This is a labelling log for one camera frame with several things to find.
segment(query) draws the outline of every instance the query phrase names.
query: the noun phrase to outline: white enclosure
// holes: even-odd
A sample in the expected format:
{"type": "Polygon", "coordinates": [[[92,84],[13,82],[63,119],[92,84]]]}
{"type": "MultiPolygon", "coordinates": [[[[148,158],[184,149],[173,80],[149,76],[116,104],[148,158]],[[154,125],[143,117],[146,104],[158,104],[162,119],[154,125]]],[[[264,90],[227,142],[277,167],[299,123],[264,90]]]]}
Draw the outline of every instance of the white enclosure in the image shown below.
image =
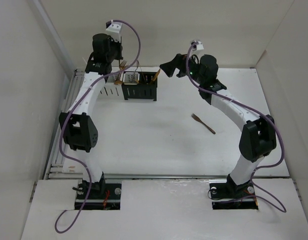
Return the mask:
{"type": "MultiPolygon", "coordinates": [[[[105,22],[131,23],[142,39],[140,63],[158,66],[185,53],[200,39],[221,67],[255,66],[293,0],[42,0],[76,67],[92,51],[105,22]]],[[[124,57],[135,56],[137,41],[124,27],[124,57]]]]}

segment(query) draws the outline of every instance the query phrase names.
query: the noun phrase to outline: wooden utensil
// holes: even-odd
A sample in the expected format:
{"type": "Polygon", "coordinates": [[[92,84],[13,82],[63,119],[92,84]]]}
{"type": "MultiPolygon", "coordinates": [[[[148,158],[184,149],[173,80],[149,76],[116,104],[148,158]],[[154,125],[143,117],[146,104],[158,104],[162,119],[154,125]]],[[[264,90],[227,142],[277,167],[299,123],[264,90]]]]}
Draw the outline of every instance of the wooden utensil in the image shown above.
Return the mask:
{"type": "MultiPolygon", "coordinates": [[[[126,68],[127,61],[123,60],[122,62],[119,62],[119,70],[124,70],[126,68]]],[[[118,74],[116,81],[114,82],[115,85],[120,85],[123,83],[123,81],[120,81],[120,76],[122,75],[122,72],[118,74]]]]}
{"type": "Polygon", "coordinates": [[[207,127],[208,130],[210,130],[210,132],[212,134],[216,134],[216,132],[210,128],[209,126],[207,126],[198,116],[196,116],[195,114],[192,114],[192,118],[195,120],[195,121],[198,121],[199,123],[203,124],[205,127],[207,127]]]}

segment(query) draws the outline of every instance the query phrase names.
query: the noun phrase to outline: black mount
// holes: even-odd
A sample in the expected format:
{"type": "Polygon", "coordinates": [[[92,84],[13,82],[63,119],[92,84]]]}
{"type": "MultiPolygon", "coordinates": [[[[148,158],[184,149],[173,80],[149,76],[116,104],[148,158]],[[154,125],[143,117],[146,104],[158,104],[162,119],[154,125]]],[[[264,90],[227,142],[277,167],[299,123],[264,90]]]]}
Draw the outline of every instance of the black mount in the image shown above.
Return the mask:
{"type": "MultiPolygon", "coordinates": [[[[63,128],[68,112],[59,115],[60,127],[63,128]]],[[[72,114],[64,131],[64,142],[73,150],[85,150],[87,153],[98,140],[98,131],[90,116],[85,113],[72,114]]]]}
{"type": "MultiPolygon", "coordinates": [[[[266,117],[274,123],[270,115],[266,117]]],[[[264,118],[248,121],[244,125],[239,141],[239,150],[244,158],[255,162],[260,157],[269,155],[275,148],[275,130],[264,118]]]]}
{"type": "Polygon", "coordinates": [[[121,43],[115,42],[111,36],[104,33],[93,36],[93,50],[87,62],[86,73],[109,74],[112,71],[112,62],[123,59],[121,43]]]}
{"type": "MultiPolygon", "coordinates": [[[[82,183],[78,185],[78,188],[73,187],[73,190],[77,191],[76,200],[84,200],[86,198],[86,194],[88,191],[89,182],[83,180],[82,183]]],[[[102,175],[99,182],[92,183],[92,188],[88,196],[88,202],[85,205],[84,209],[87,210],[94,210],[94,209],[101,209],[102,207],[102,201],[106,198],[106,192],[109,192],[108,196],[108,208],[107,210],[114,209],[116,210],[117,207],[120,206],[120,198],[121,198],[121,190],[122,185],[121,183],[105,183],[104,174],[102,175]]]]}
{"type": "MultiPolygon", "coordinates": [[[[222,84],[217,79],[218,64],[216,58],[212,55],[203,55],[199,62],[195,61],[196,55],[192,55],[189,59],[189,70],[191,77],[199,86],[203,89],[209,90],[211,92],[217,92],[221,89],[227,89],[227,87],[222,84]]],[[[170,62],[163,63],[159,66],[166,75],[171,78],[174,75],[176,69],[179,69],[177,77],[186,76],[186,55],[177,54],[176,57],[170,62]]],[[[211,104],[212,95],[199,90],[200,96],[211,104]]]]}
{"type": "Polygon", "coordinates": [[[217,199],[239,199],[249,195],[248,187],[253,187],[251,182],[246,182],[237,186],[230,175],[227,176],[226,182],[211,182],[209,189],[211,192],[211,198],[217,199]]]}

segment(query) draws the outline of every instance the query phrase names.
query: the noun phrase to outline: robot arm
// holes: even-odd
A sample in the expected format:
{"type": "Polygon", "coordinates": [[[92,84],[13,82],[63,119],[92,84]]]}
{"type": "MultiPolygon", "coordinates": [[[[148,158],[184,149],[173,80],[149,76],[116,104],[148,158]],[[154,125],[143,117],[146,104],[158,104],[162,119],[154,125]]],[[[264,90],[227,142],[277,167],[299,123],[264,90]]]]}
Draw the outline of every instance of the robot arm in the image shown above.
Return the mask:
{"type": "MultiPolygon", "coordinates": [[[[106,27],[106,34],[100,33],[93,36],[93,52],[87,62],[83,84],[73,105],[68,110],[71,111],[77,101],[85,94],[86,90],[91,88],[84,101],[73,112],[65,128],[64,142],[73,150],[83,150],[89,153],[91,148],[96,145],[98,131],[90,115],[98,94],[105,86],[107,79],[100,80],[93,87],[91,87],[91,84],[101,76],[112,71],[111,64],[113,60],[123,59],[120,36],[122,24],[112,22],[107,23],[106,27]]],[[[68,112],[62,112],[59,116],[61,128],[67,115],[68,112]]]]}
{"type": "MultiPolygon", "coordinates": [[[[201,42],[197,45],[195,51],[201,50],[201,42]]],[[[227,90],[217,79],[218,65],[216,58],[211,55],[204,55],[197,62],[198,57],[192,55],[189,59],[189,70],[192,78],[199,86],[210,92],[214,92],[231,99],[235,97],[227,90]]],[[[172,77],[174,71],[179,69],[177,77],[186,75],[186,55],[177,54],[176,57],[167,63],[161,64],[160,68],[172,77]]],[[[226,184],[218,186],[218,198],[236,199],[241,197],[242,192],[250,185],[250,177],[263,160],[263,158],[276,148],[276,137],[274,129],[268,122],[255,115],[253,112],[246,110],[234,104],[232,101],[223,99],[217,95],[209,94],[199,90],[199,94],[210,105],[221,110],[228,116],[241,130],[242,135],[239,142],[241,156],[234,170],[227,176],[226,184]]]]}

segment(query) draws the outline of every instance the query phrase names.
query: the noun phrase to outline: white floor panel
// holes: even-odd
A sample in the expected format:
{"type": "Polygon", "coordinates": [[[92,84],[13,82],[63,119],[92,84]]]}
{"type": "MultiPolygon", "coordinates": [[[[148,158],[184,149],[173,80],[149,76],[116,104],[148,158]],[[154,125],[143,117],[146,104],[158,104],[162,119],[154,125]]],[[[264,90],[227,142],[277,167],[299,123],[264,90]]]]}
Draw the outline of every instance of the white floor panel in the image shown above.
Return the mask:
{"type": "MultiPolygon", "coordinates": [[[[255,69],[222,68],[218,78],[242,103],[269,113],[255,69]]],[[[98,143],[90,153],[79,157],[99,161],[108,174],[229,174],[240,155],[238,127],[203,100],[186,77],[167,78],[162,72],[157,95],[157,102],[99,99],[92,114],[99,132],[98,143]],[[192,119],[192,113],[213,128],[216,135],[192,119]]],[[[77,156],[70,149],[67,153],[77,156]]],[[[273,164],[279,157],[277,144],[261,165],[273,164]]],[[[81,171],[78,164],[65,160],[63,172],[81,171]]],[[[285,162],[276,168],[261,169],[256,175],[289,176],[285,162]]]]}
{"type": "MultiPolygon", "coordinates": [[[[54,223],[63,209],[73,208],[68,190],[77,181],[40,182],[48,184],[37,186],[22,240],[308,240],[308,224],[291,179],[255,180],[285,204],[287,213],[261,200],[258,211],[212,210],[207,180],[127,180],[121,210],[82,211],[64,234],[55,232],[54,223]]],[[[262,191],[256,194],[269,199],[262,191]]],[[[65,213],[59,228],[66,228],[76,213],[65,213]]]]}
{"type": "Polygon", "coordinates": [[[0,240],[21,238],[33,186],[32,180],[0,181],[0,240]]]}

